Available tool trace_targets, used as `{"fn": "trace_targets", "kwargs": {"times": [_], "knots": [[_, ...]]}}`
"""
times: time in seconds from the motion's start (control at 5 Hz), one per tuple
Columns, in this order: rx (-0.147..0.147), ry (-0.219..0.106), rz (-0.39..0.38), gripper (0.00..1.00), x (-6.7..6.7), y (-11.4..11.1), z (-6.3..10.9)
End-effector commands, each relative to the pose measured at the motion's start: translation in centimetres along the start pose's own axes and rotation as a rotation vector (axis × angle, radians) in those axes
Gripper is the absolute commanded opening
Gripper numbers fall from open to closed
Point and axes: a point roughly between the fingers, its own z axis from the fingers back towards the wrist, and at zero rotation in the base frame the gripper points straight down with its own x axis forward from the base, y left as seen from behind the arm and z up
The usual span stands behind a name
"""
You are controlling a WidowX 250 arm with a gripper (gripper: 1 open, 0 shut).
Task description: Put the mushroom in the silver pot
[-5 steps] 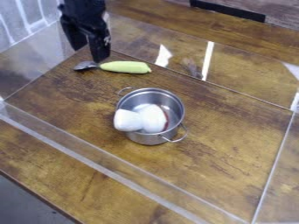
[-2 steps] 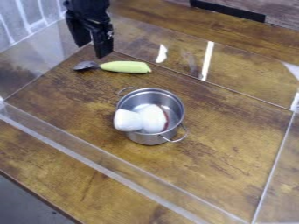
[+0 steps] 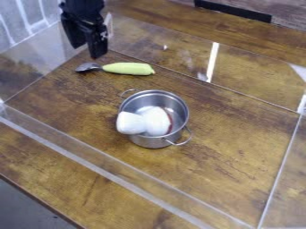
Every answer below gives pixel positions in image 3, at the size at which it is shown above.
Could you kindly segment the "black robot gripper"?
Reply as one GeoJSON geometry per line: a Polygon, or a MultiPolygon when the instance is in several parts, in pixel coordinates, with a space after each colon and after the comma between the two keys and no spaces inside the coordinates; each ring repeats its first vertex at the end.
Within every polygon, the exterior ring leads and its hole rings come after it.
{"type": "Polygon", "coordinates": [[[97,59],[108,52],[108,28],[100,15],[104,0],[61,0],[59,6],[63,29],[72,47],[80,47],[87,41],[89,55],[97,59]],[[79,29],[79,23],[91,26],[85,34],[79,29]]]}

